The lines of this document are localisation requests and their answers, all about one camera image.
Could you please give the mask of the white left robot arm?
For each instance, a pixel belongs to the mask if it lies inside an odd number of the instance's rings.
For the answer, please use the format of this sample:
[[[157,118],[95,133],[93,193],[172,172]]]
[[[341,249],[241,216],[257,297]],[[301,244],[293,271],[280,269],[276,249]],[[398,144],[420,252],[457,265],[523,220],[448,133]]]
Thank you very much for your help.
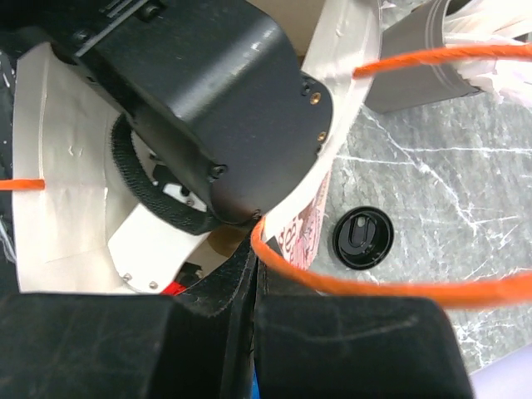
[[[318,160],[332,93],[246,1],[4,1],[24,293],[163,293]]]

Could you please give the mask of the brown paper takeout bag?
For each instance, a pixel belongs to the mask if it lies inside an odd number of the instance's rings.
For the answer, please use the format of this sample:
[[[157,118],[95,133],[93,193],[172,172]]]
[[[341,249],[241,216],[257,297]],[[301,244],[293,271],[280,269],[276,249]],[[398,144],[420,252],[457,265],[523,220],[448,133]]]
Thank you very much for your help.
[[[362,283],[308,270],[322,199],[373,75],[529,47],[381,61],[377,1],[4,1],[14,61],[12,195],[24,293],[164,293],[218,227],[322,293],[531,299],[529,273]]]

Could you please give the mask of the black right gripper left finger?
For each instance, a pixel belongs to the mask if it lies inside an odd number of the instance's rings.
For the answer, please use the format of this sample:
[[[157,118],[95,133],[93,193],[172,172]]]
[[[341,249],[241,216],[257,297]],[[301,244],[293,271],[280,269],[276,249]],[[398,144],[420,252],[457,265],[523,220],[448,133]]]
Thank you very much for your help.
[[[200,317],[217,317],[254,290],[256,260],[250,239],[245,239],[227,261],[177,295],[175,301],[186,311]]]

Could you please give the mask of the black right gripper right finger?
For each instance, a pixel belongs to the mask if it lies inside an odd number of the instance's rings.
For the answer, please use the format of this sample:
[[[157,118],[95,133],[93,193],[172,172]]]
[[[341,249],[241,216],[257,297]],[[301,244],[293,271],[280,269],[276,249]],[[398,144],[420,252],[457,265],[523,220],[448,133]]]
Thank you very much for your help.
[[[285,278],[260,260],[257,265],[257,299],[265,298],[266,296],[322,297],[323,295],[289,278]]]

